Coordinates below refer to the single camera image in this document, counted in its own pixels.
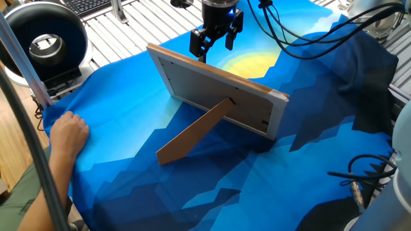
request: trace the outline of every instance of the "wooden picture frame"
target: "wooden picture frame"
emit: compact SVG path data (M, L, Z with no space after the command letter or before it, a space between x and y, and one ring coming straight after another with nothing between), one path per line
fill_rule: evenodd
M194 139L190 144L184 142L184 145L179 141L174 149L166 151L164 155L177 155L173 152L181 152L181 150L175 149L178 146L189 146L191 149L220 119L226 119L238 126L274 140L288 102L287 94L155 44L149 43L147 51L171 97L208 111L208 113L220 115L220 118L218 116L214 117L213 123L209 123L206 129L202 129L203 131L199 132L200 138ZM193 136L193 133L196 134L192 129L189 132L191 133L190 137ZM163 153L162 150L165 147L157 152L157 158L159 158L159 152ZM184 149L182 152L186 153L178 154L179 158L184 157L190 149ZM165 162L160 159L160 164L174 161L173 158Z

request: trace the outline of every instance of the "blue cloth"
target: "blue cloth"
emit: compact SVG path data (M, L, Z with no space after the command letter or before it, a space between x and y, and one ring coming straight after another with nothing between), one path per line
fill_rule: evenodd
M275 5L281 21L299 33L332 16L308 0ZM155 152L204 112L170 98L147 52L102 67L44 112L47 134L68 110L91 128L70 192L91 230L337 230L356 215L349 188L326 172L345 173L359 154L392 152L387 88L398 59L358 33L322 58L296 60L258 28L245 1L238 8L245 22L234 50L221 39L207 61L228 69L232 60L277 53L275 65L252 79L290 95L276 141L220 121L186 158L159 166ZM162 46L193 57L188 44L189 33ZM288 49L309 56L329 46ZM354 171L379 167L364 160Z

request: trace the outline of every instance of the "metal grating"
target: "metal grating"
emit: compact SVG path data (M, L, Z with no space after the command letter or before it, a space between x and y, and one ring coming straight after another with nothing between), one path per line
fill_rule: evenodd
M187 10L163 0L125 1L123 9L126 24L111 14L111 7L83 19L93 46L93 69L139 54L149 42L167 42L203 23L200 0Z
M338 10L338 0L310 0L331 10ZM93 46L91 67L94 70L146 50L149 42L160 44L202 25L201 0L184 9L172 7L165 0L128 0L123 2L128 23L121 24L111 7L83 18ZM384 46L397 55L399 63L391 90L410 99L411 95L411 27L407 20Z

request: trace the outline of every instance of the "frame stand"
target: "frame stand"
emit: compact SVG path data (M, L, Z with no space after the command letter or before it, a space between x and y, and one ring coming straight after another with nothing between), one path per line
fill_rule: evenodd
M159 164L168 164L184 158L234 107L235 103L231 98L226 98L217 106L213 107L157 152Z

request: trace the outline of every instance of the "black cable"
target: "black cable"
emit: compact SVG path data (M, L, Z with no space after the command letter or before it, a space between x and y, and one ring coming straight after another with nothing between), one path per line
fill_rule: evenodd
M353 175L352 172L352 166L354 164L354 162L360 158L376 158L386 164L388 164L389 166L392 167L392 170L387 171L386 173L382 173L379 175L375 175L375 176L357 176L357 175ZM336 172L328 172L327 174L330 176L337 176L337 177L342 177L342 178L347 178L347 179L351 179L351 180L380 180L382 178L386 178L389 176L392 176L395 172L396 172L397 166L395 164L393 164L391 161L387 160L384 157L378 156L378 155L372 155L372 154L363 154L363 155L359 155L357 157L354 157L349 163L348 163L348 172L350 174L343 174L343 173L336 173Z
M30 119L27 116L26 111L21 105L19 97L15 93L14 88L2 68L0 68L0 88L3 90L3 93L6 96L6 99L10 104L17 121L19 122L24 138L26 138L27 145L33 157L37 174L39 175L40 183L44 191L44 196L46 197L47 206L51 220L55 226L55 230L71 231L69 225L67 224L63 204L58 196L57 188L53 181L53 177L51 176L47 159L43 153L39 138L30 123Z
M247 0L247 2L248 2L248 4L249 4L250 10L251 10L251 14L252 14L254 20L257 22L257 24L258 24L258 26L260 27L260 29L261 29L265 34L267 34L269 37L275 39L274 36L271 35L271 34L269 34L269 32L268 32L266 29L264 29L264 27L263 27L263 26L261 25L261 23L258 21L257 16L256 16L256 14L254 13L254 10L253 10L253 8L252 8L252 6L251 6L250 0ZM295 37L297 37L297 38L300 38L300 39L305 40L305 41L309 41L309 42L307 42L307 43L305 43L305 44L292 44L292 43L288 43L287 41L279 40L279 41L280 41L281 43L283 43L283 44L297 47L297 46L307 46L307 45L313 44L313 43L315 43L315 42L318 42L318 43L333 43L333 42L338 42L338 41L342 40L345 36L344 36L344 37L341 37L341 38L333 39L333 40L322 40L322 39L325 38L325 37L327 37L328 35L332 34L334 31L340 29L342 26L345 26L346 24L349 24L349 23L353 22L354 20L358 19L359 17L361 17L361 16L363 16L363 15L365 15L365 14L367 14L367 13L370 13L370 12L372 12L372 11L375 11L375 10L377 10L377 9L387 7L387 6L401 6L401 9L403 8L403 7L402 7L402 4L400 4L400 3L386 3L386 4L379 5L379 6L377 6L377 7L371 8L371 9L369 9L369 10L366 10L366 11L360 13L359 15L357 15L357 16L349 19L349 20L346 21L346 22L343 22L342 24L339 24L339 25L335 26L335 27L332 28L328 33L326 33L325 35L323 35L323 36L321 36L321 37L319 37L318 39L315 39L315 40L312 40L312 39L309 39L309 38L304 38L304 37L301 37L301 36L293 33L291 30L289 30L289 29L286 28L284 25L282 25L281 22L278 21L278 20L274 17L274 15L272 14L271 10L269 10L269 12L271 13L271 15L272 15L272 17L274 18L274 20L276 21L276 23L278 23L278 25L280 25L280 27L281 27L282 30L286 30L288 33L290 33L291 35L293 35L293 36L295 36Z
M290 56L292 56L292 57L294 57L294 58L301 59L301 60L313 60L313 59L316 59L316 58L321 57L321 56L323 56L323 55L326 55L326 54L328 54L329 52L331 52L331 51L333 51L334 49L336 49L336 48L337 48L338 46L340 46L341 44L343 44L343 43L344 43L345 41L347 41L349 38L351 38L355 33L363 30L364 28L366 28L367 26L371 25L372 23L374 23L374 22L376 22L376 21L378 21L378 20L382 20L382 19L388 17L389 15L392 15L393 13L400 12L400 11L403 11L403 7L401 7L401 8L400 8L400 7L399 7L399 8L396 8L396 7L391 6L390 8L384 9L383 11L377 13L376 15L372 16L370 19L368 19L367 21L365 21L363 24L361 24L361 25L360 25L359 27L357 27L355 30L353 30L352 32L350 32L350 34L348 34L348 35L346 35L345 37L343 37L340 42L338 42L337 44L335 44L334 46L332 46L332 47L329 48L328 50L326 50L326 51L324 51L324 52L322 52L322 53L320 53L320 54L318 54L318 55L312 56L312 57L306 57L306 56L295 55L295 54L289 52L289 51L282 45L282 43L279 41L279 39L277 38L277 35L276 35L275 32L274 32L274 29L273 29L273 27L272 27L272 25L271 25L270 19L268 18L266 9L263 8L264 16L265 16L265 19L266 19L266 21L267 21L268 27L270 28L270 31L271 31L271 33L272 33L272 35L273 35L273 37L274 37L274 40L277 42L278 46L279 46L286 54L288 54L288 55L290 55Z
M284 29L284 30L287 31L289 34L293 35L294 37L297 37L298 39L305 40L305 41L309 41L308 43L305 43L305 44L306 44L306 45L310 45L310 44L312 44L311 42L318 42L318 43L333 43L333 42L338 42L340 39L343 39L344 37L337 38L337 39L333 39L333 40L328 40L328 41L321 41L321 40L322 40L323 38L327 37L328 35L332 34L333 32L335 32L336 30L340 29L341 27L343 27L343 26L345 26L345 25L347 25L347 24L349 24L349 23L357 20L358 18L364 16L365 14L371 13L371 12L373 12L373 11L375 11L375 10L379 10L379 9L381 9L381 8L385 8L385 7L388 7L388 6L398 7L399 9L401 9L402 12L404 11L404 5L401 4L401 3L385 3L385 4L381 4L381 5L379 5L379 6L370 8L370 9L368 9L368 10L366 10L366 11L364 11L364 12L358 14L358 15L356 15L355 17L352 17L352 18L349 19L348 21L345 21L345 22L343 22L343 23L335 26L335 27L332 28L328 33L326 33L325 35L323 35L323 36L321 36L320 38L315 39L315 40L312 40L312 39L309 39L309 38L305 38L305 37L299 36L299 35L297 35L296 33L292 32L291 30L289 30L288 28L286 28L284 25L282 25L282 24L276 19L276 17L274 17L274 14L271 12L271 10L270 10L269 8L268 8L267 10L268 10L268 12L271 14L271 16L273 17L273 19L275 20L275 22L276 22L282 29Z
M39 119L39 123L37 124L37 130L43 132L44 129L41 129L41 128L40 128L41 122L43 121L43 113L42 113L43 107L40 105L39 102L37 102L37 101L35 100L35 98L34 98L33 96L32 96L32 99L33 99L34 103L37 105L37 109L36 109L36 111L34 112L34 117L35 117L36 119Z
M274 8L275 12L277 12L277 18L278 18L279 23L281 24L280 14L278 13L277 8L274 5L272 7ZM281 28L281 31L283 32L284 41L288 44L287 38L285 37L284 28Z

